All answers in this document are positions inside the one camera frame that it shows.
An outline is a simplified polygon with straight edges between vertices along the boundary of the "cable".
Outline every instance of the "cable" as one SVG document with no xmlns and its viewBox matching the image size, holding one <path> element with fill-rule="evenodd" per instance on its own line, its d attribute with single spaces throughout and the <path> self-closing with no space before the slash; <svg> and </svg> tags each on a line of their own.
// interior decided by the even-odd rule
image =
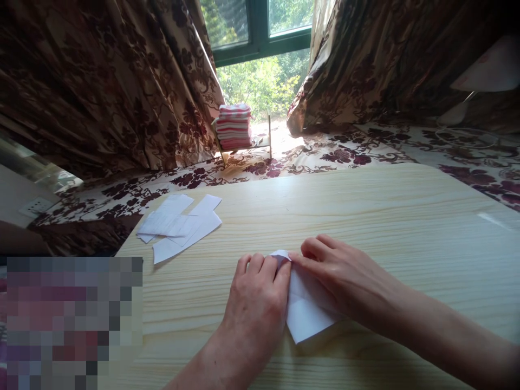
<svg viewBox="0 0 520 390">
<path fill-rule="evenodd" d="M 437 127 L 440 127 L 439 129 L 437 129 L 435 131 L 436 137 L 438 139 L 446 142 L 447 144 L 450 144 L 450 145 L 453 145 L 453 146 L 457 146 L 457 147 L 466 147 L 466 148 L 469 148 L 469 149 L 487 149 L 487 148 L 495 146 L 497 143 L 500 145 L 500 143 L 499 143 L 500 139 L 503 139 L 503 140 L 505 140 L 507 142 L 510 142 L 510 143 L 517 142 L 516 140 L 513 141 L 513 140 L 511 140 L 511 139 L 509 139 L 507 137 L 504 137 L 501 134 L 495 134 L 495 133 L 491 133 L 491 132 L 488 132 L 488 131 L 485 131 L 485 130 L 472 128 L 472 127 L 447 127 L 447 126 L 442 126 L 438 122 L 438 119 L 435 121 L 435 124 L 437 125 Z M 468 145 L 468 144 L 456 144 L 456 143 L 454 143 L 452 141 L 449 141 L 449 140 L 443 138 L 441 135 L 439 135 L 439 133 L 442 132 L 442 131 L 455 131 L 455 133 L 461 134 L 461 132 L 457 132 L 457 130 L 465 130 L 466 131 L 466 135 L 469 133 L 469 131 L 479 132 L 480 134 L 477 134 L 476 137 L 478 137 L 481 134 L 491 135 L 491 136 L 493 136 L 495 138 L 495 140 L 494 140 L 494 142 L 492 144 L 489 144 L 489 145 L 485 145 L 485 146 L 471 146 L 471 145 Z M 520 144 L 516 144 L 513 147 L 520 147 Z"/>
</svg>

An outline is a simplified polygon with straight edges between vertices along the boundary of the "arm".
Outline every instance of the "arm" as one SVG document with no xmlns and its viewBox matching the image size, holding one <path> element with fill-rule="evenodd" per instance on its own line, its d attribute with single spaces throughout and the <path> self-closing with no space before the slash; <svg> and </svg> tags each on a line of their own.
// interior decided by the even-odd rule
<svg viewBox="0 0 520 390">
<path fill-rule="evenodd" d="M 443 303 L 413 291 L 394 323 L 389 338 L 474 388 L 518 388 L 519 346 Z"/>
<path fill-rule="evenodd" d="M 519 346 L 405 286 L 341 241 L 319 235 L 301 250 L 291 260 L 320 280 L 353 320 L 475 388 L 516 388 Z"/>
<path fill-rule="evenodd" d="M 243 390 L 253 382 L 271 359 L 285 326 L 291 263 L 277 268 L 272 256 L 240 258 L 222 323 L 163 390 Z"/>
</svg>

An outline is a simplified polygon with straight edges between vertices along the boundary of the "left hand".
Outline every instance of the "left hand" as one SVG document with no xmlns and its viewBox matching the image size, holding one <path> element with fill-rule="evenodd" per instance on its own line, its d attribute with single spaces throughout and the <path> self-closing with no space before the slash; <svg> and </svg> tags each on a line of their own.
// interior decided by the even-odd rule
<svg viewBox="0 0 520 390">
<path fill-rule="evenodd" d="M 247 388 L 282 339 L 287 318 L 291 263 L 260 253 L 238 261 L 224 319 L 208 344 L 218 350 L 219 372 L 229 388 Z"/>
</svg>

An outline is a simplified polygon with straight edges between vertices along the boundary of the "drying rack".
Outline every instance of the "drying rack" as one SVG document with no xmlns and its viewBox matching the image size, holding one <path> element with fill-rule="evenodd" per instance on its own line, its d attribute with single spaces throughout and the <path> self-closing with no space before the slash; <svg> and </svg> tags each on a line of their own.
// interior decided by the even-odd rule
<svg viewBox="0 0 520 390">
<path fill-rule="evenodd" d="M 267 136 L 262 137 L 261 141 L 258 143 L 258 145 L 251 145 L 246 147 L 240 147 L 240 148 L 233 148 L 233 149 L 222 149 L 222 146 L 220 146 L 220 142 L 217 137 L 217 129 L 215 129 L 215 123 L 217 122 L 217 118 L 213 122 L 211 122 L 211 128 L 213 129 L 213 133 L 215 135 L 215 139 L 217 140 L 217 147 L 220 151 L 220 156 L 222 157 L 222 161 L 224 162 L 224 166 L 228 163 L 228 158 L 230 153 L 237 152 L 239 150 L 249 150 L 249 149 L 258 149 L 261 147 L 269 147 L 269 159 L 272 159 L 272 147 L 271 147 L 271 115 L 268 115 L 268 126 L 269 126 L 269 132 Z"/>
</svg>

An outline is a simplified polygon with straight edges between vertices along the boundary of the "forearm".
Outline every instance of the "forearm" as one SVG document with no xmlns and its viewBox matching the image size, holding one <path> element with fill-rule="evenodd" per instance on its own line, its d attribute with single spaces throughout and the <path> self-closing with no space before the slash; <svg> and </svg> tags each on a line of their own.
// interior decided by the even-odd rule
<svg viewBox="0 0 520 390">
<path fill-rule="evenodd" d="M 402 299 L 389 337 L 479 389 L 517 388 L 520 347 L 420 292 Z"/>
<path fill-rule="evenodd" d="M 245 390 L 250 379 L 237 370 L 216 331 L 206 345 L 163 390 Z"/>
</svg>

